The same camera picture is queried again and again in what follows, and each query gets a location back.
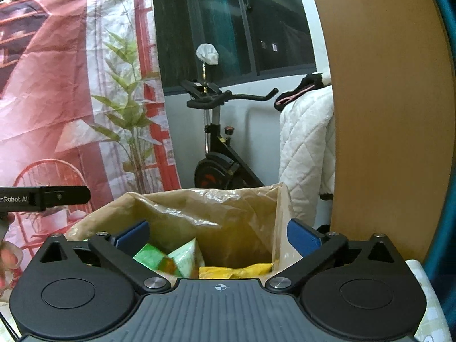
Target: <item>exercise bike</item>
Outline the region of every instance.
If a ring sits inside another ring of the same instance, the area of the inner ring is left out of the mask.
[[[229,100],[268,101],[278,92],[272,90],[266,96],[233,94],[230,90],[221,91],[210,82],[182,81],[182,87],[190,94],[191,100],[187,107],[192,109],[212,110],[211,123],[206,124],[206,158],[200,161],[195,169],[195,187],[201,189],[241,189],[264,186],[250,167],[230,146],[232,126],[225,127],[225,135],[221,135],[220,107]]]

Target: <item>wooden panel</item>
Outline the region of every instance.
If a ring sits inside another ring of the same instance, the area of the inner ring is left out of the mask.
[[[336,117],[332,230],[423,260],[449,181],[455,82],[434,0],[315,0]]]

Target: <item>printed plant image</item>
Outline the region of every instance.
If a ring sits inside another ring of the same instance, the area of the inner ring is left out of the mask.
[[[110,42],[104,42],[111,55],[105,58],[109,67],[108,75],[116,84],[115,100],[101,95],[92,95],[109,109],[105,116],[109,123],[117,126],[113,129],[98,123],[90,125],[92,129],[108,138],[108,141],[117,143],[126,154],[122,167],[124,172],[134,174],[135,190],[140,194],[156,191],[154,178],[149,181],[146,174],[148,166],[155,164],[154,145],[162,145],[150,135],[150,125],[159,123],[156,117],[147,117],[147,103],[152,102],[135,97],[136,92],[143,88],[147,81],[154,81],[160,77],[159,72],[149,73],[141,77],[136,40],[126,40],[113,32],[108,32]]]

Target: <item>person's hand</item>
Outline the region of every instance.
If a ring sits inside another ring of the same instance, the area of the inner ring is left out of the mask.
[[[14,214],[8,214],[8,222],[14,221]],[[0,296],[8,289],[13,281],[13,271],[22,261],[22,251],[13,243],[3,241],[0,244]]]

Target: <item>teal fabric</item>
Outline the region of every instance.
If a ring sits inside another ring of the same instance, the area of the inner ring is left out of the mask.
[[[233,5],[231,0],[199,0],[199,3],[206,42],[214,45],[219,53],[217,68],[209,70],[221,71],[214,73],[215,79],[241,75],[233,21],[233,14],[240,14],[239,6]]]
[[[456,58],[456,0],[436,0]],[[450,183],[434,241],[424,264],[425,272],[439,297],[452,338],[456,338],[456,168]]]

